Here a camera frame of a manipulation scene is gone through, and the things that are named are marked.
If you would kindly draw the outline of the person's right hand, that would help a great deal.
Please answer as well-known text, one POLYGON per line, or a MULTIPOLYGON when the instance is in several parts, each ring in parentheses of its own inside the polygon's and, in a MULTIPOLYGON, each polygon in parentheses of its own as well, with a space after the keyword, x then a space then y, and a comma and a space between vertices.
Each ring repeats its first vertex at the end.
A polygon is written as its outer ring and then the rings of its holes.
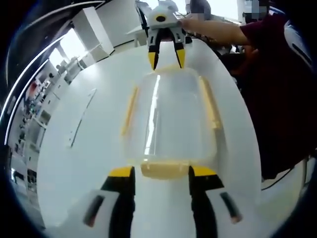
POLYGON ((199 27, 199 21, 196 19, 191 18, 183 18, 178 20, 178 24, 181 26, 182 29, 185 31, 190 32, 197 32, 197 28, 199 27))

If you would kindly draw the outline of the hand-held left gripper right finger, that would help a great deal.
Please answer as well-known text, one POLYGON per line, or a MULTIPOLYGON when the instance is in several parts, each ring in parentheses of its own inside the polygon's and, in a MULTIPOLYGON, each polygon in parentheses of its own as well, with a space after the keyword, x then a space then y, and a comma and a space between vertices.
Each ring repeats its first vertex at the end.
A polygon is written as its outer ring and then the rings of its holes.
POLYGON ((260 185, 241 175, 223 178, 209 168, 189 168, 190 238, 268 238, 260 212, 260 185))

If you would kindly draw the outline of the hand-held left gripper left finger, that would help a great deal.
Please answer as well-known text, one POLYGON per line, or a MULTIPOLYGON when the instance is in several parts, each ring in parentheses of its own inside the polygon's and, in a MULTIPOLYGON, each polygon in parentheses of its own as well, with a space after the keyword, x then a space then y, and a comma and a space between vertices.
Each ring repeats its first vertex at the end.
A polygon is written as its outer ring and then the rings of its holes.
POLYGON ((114 170, 100 189, 74 203, 66 219, 47 228, 48 238, 129 238, 135 211, 135 170, 114 170))

